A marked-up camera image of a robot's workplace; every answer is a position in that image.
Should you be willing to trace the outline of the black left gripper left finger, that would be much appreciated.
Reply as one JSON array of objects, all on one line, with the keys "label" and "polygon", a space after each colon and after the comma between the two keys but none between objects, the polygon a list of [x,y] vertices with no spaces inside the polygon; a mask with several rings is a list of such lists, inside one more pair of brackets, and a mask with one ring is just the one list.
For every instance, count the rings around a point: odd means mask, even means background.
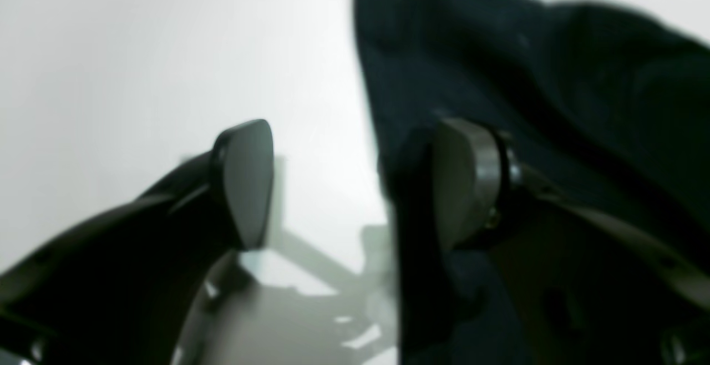
[{"label": "black left gripper left finger", "polygon": [[2,352],[30,364],[168,364],[213,264],[258,248],[275,173],[256,119],[142,195],[58,234],[2,273]]}]

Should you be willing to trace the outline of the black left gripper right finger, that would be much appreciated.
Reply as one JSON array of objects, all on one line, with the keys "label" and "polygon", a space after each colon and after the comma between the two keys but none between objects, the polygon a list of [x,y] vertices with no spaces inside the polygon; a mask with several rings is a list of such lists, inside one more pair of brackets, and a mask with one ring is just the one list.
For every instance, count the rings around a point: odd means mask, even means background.
[{"label": "black left gripper right finger", "polygon": [[667,240],[566,198],[479,123],[444,118],[432,148],[441,249],[486,256],[535,363],[708,363],[708,273]]}]

